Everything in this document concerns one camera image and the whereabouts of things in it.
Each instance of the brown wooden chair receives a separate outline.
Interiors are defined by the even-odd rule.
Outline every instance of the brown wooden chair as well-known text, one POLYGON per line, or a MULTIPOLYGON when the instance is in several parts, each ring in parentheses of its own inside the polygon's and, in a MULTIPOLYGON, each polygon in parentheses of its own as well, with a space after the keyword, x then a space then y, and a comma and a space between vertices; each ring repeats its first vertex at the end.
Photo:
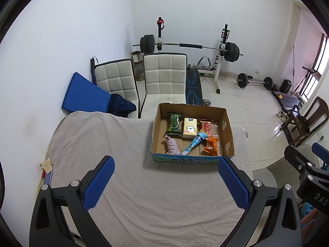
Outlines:
POLYGON ((282 131, 285 127, 287 127, 288 124, 293 124, 295 127, 292 129, 294 131, 297 129, 298 136, 290 141, 288 140, 289 145, 297 144, 297 147, 300 146, 310 135, 312 135, 317 129, 319 129, 326 121, 329 119, 329 109, 327 103, 320 97, 316 97, 314 102, 312 103, 309 110, 306 112, 304 116, 301 116, 299 113, 295 111, 291 111, 289 114, 289 119, 282 125, 280 130, 282 131), (308 117, 308 114, 313 109, 316 102, 319 102, 319 107, 316 109, 316 111, 308 117), (326 118, 324 121, 322 121, 319 125, 317 125, 315 128, 313 128, 310 131, 310 126, 314 123, 316 123, 322 116, 326 115, 326 118))

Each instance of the sneaker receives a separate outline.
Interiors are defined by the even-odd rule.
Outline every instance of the sneaker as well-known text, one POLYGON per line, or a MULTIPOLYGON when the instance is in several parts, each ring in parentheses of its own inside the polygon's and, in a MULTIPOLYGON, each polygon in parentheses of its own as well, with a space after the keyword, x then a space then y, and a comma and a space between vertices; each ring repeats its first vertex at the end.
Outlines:
POLYGON ((288 119, 289 119, 289 117, 287 115, 285 115, 281 118, 281 121, 286 122, 288 119))
POLYGON ((287 113, 283 112, 283 111, 279 111, 277 114, 276 114, 278 117, 283 117, 283 116, 287 116, 287 113))

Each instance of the wall outlet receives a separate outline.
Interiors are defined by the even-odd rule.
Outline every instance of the wall outlet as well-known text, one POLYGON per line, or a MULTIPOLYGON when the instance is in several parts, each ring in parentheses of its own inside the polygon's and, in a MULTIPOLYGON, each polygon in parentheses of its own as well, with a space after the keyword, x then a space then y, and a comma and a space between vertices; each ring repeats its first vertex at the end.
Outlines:
POLYGON ((318 131, 318 132, 316 132, 316 134, 319 137, 319 143, 321 144, 321 146, 327 148, 322 132, 321 131, 318 131))

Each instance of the pink toy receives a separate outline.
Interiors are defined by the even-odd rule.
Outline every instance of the pink toy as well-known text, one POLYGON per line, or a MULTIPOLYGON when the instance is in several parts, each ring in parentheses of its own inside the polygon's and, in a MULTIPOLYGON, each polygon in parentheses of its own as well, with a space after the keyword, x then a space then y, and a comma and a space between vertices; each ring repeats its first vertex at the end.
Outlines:
POLYGON ((170 138, 167 135, 165 135, 165 139, 167 140, 166 143, 167 143, 167 148, 168 148, 168 152, 166 154, 180 155, 181 152, 178 149, 176 140, 173 138, 170 138))

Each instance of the bar handle grip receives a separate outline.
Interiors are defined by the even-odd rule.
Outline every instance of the bar handle grip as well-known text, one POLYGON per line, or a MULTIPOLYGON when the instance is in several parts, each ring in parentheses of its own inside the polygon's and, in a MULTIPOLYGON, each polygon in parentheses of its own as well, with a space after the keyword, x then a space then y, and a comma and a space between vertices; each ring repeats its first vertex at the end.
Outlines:
POLYGON ((202 49, 200 44, 179 44, 179 47, 199 48, 202 49))

